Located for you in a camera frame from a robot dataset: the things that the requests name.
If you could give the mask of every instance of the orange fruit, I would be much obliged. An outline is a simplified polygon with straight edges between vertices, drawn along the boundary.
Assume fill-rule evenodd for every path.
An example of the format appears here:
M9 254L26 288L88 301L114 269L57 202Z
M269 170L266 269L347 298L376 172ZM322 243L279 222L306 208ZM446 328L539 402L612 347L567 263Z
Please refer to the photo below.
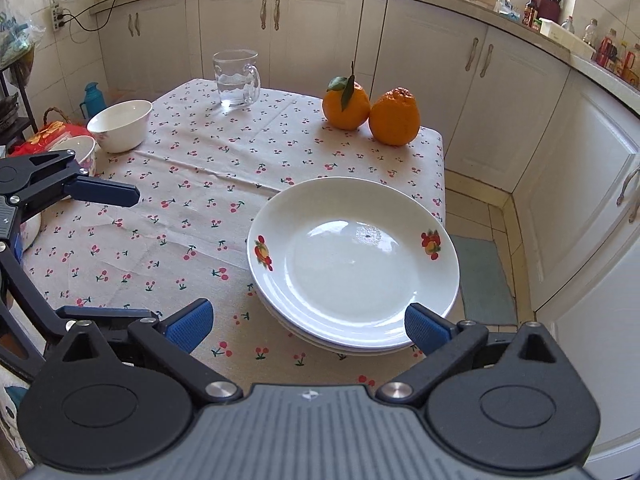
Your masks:
M362 87L356 83L351 65L351 77L334 77L322 98L322 111L331 126L355 130L369 117L371 104Z
M414 140L420 130L420 112L411 92L396 88L380 96L371 107L369 128L376 140L389 146Z

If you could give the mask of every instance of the cherry print tablecloth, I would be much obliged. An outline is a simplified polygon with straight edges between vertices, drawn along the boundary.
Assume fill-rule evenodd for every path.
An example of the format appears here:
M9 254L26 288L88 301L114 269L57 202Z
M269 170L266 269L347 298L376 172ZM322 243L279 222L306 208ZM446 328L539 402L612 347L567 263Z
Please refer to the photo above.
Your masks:
M193 355L245 389L263 381L377 386L411 366L420 358L413 349L346 357L289 333L256 297L245 238L269 197L334 175L393 186L444 221L440 135L423 128L392 148L366 124L332 128L317 98L263 90L248 108L216 101L214 82L185 83L154 103L141 146L98 154L98 175L136 184L140 203L51 207L24 257L31 279L54 308L148 308L165 317L209 298L214 328Z

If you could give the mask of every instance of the teal thermos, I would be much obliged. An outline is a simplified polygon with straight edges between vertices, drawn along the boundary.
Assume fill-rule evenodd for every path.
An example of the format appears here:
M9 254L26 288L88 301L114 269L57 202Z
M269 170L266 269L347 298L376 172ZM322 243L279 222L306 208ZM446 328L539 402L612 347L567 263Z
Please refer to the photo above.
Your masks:
M91 119L94 115L103 111L107 105L104 103L104 96L102 92L100 92L97 88L98 83L92 82L88 83L87 86L84 87L84 101L80 103L80 111L82 112L82 117L85 119Z

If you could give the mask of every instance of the plug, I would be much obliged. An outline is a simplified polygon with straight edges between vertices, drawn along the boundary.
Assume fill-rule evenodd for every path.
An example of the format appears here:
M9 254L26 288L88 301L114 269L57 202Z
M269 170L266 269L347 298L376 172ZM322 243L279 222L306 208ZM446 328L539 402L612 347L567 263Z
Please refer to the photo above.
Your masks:
M49 7L51 10L51 22L53 23L53 30L60 30L60 28L65 26L65 22L63 20L63 11L60 7L59 3L53 3Z

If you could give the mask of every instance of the white cabinet door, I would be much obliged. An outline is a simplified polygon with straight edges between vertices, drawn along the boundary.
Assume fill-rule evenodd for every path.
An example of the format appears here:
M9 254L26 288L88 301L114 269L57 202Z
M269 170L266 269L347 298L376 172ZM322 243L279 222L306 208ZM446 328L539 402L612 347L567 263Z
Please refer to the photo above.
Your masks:
M601 480L624 478L640 467L639 237L640 221L629 224L625 216L537 312L598 403L600 433L585 467Z
M141 0L130 4L141 84L154 100L191 79L184 0Z
M108 15L108 10L97 14L98 27L104 25ZM138 90L140 84L142 71L136 59L133 21L130 6L116 7L98 33L107 83L113 92L129 94Z
M213 55L229 48L258 53L261 85L270 87L269 50L273 13L271 0L200 0L202 73L215 79Z
M446 152L471 86L487 26L413 0L388 0L373 100L396 87L416 98L420 122Z
M445 167L513 192L568 73L543 50L490 28Z
M322 97L351 74L362 0L273 0L270 86Z
M640 160L638 146L638 118L572 71L513 194L534 310L578 272L634 202L629 189L616 206Z

